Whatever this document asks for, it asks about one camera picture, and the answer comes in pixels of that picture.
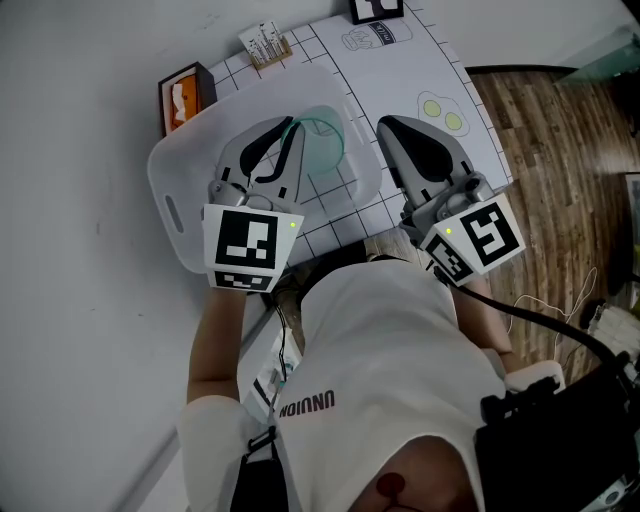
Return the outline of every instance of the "printed egg illustration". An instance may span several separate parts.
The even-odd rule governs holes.
[[[418,96],[418,118],[454,137],[469,133],[469,123],[458,104],[451,98],[424,91]]]

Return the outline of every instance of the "white plastic tray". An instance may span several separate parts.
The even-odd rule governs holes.
[[[380,165],[340,84],[331,72],[315,64],[286,70],[207,108],[161,140],[149,155],[147,173],[160,216],[188,270],[206,273],[201,210],[225,145],[260,121],[296,117],[315,105],[334,108],[342,119],[345,156],[339,170],[345,182],[351,183],[351,198],[326,210],[321,201],[304,203],[305,222],[336,219],[354,206],[362,208],[375,196],[382,181]]]

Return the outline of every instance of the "white wall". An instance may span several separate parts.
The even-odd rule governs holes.
[[[603,0],[429,4],[467,65],[560,63],[625,18]],[[110,510],[182,404],[205,285],[178,263],[146,180],[157,81],[228,56],[263,18],[288,29],[338,10],[346,0],[0,3],[4,512]]]

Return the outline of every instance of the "clear plastic cup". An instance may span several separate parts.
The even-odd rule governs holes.
[[[280,145],[296,124],[305,132],[302,171],[309,175],[335,169],[344,156],[344,128],[340,115],[327,105],[318,105],[294,119],[282,134]]]

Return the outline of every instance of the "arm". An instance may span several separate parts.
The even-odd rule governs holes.
[[[208,395],[239,400],[237,370],[245,301],[242,292],[211,290],[191,348],[187,403]]]
[[[470,281],[465,286],[491,298],[489,285],[482,277]],[[513,353],[511,340],[498,311],[455,288],[451,289],[451,295],[458,316],[458,327],[462,333],[479,348],[494,349],[507,373],[524,368],[522,361]]]

